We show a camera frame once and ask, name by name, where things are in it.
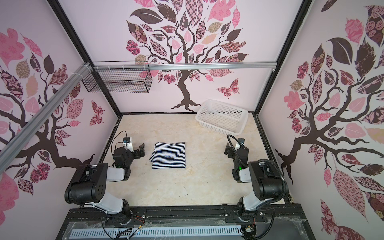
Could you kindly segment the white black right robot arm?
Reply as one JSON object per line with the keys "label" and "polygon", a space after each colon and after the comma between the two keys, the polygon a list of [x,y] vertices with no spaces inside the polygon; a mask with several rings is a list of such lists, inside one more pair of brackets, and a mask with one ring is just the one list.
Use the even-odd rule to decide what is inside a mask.
{"label": "white black right robot arm", "polygon": [[268,159],[250,162],[249,149],[237,144],[233,147],[227,144],[224,154],[233,160],[231,170],[233,179],[237,183],[250,183],[252,191],[241,197],[237,203],[235,213],[242,222],[244,214],[257,213],[263,207],[282,200],[288,191],[287,183],[279,167]]}

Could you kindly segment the blue white striped tank top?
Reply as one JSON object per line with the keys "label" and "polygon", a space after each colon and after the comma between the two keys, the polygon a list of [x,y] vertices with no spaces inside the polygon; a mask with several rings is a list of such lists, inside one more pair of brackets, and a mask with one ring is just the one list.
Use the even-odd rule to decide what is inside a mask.
{"label": "blue white striped tank top", "polygon": [[153,170],[186,168],[186,143],[155,143],[150,162]]}

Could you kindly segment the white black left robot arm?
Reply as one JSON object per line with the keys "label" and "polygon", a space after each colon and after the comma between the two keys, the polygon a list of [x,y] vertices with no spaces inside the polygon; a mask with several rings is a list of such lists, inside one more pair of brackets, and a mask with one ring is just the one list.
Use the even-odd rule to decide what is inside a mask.
{"label": "white black left robot arm", "polygon": [[112,167],[107,163],[81,166],[66,188],[65,201],[68,204],[96,208],[119,224],[129,223],[133,213],[127,200],[109,193],[107,183],[127,181],[133,161],[145,154],[145,144],[134,150],[131,143],[125,143],[112,152]]}

